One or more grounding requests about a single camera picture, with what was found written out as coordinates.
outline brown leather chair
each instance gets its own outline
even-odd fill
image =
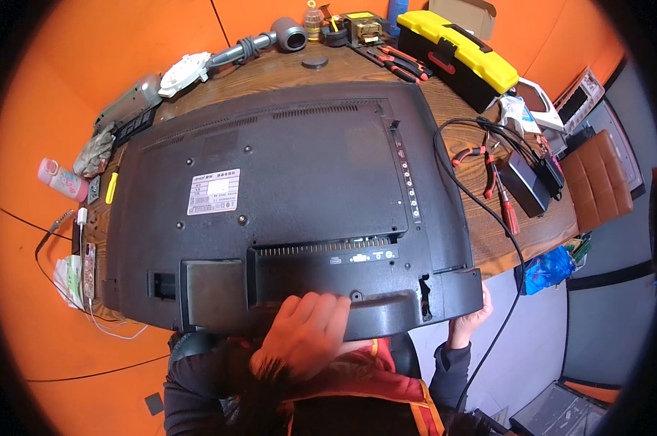
[[[560,162],[575,205],[580,233],[633,210],[621,159],[606,130]]]

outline yellow screwdriver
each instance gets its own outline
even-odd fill
[[[120,171],[120,163],[123,162],[123,156],[125,155],[126,148],[127,148],[127,144],[125,144],[125,146],[123,147],[123,151],[120,153],[118,164],[115,166],[115,171],[113,171],[113,175],[111,176],[110,183],[108,183],[108,191],[106,192],[106,205],[110,205],[113,202],[113,194],[115,194],[115,184],[118,183],[118,171]]]

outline black plastic back panel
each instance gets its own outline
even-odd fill
[[[105,305],[255,336],[287,295],[332,292],[353,301],[346,339],[479,309],[435,129],[418,86],[378,82],[257,93],[152,127],[123,159]]]

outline pink bottle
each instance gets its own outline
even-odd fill
[[[67,197],[84,202],[89,193],[89,184],[86,180],[63,168],[52,159],[45,158],[37,169],[37,178],[46,185]]]

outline blue bag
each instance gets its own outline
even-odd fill
[[[536,294],[545,287],[565,280],[574,270],[570,254],[562,246],[535,257],[527,264],[525,295]]]

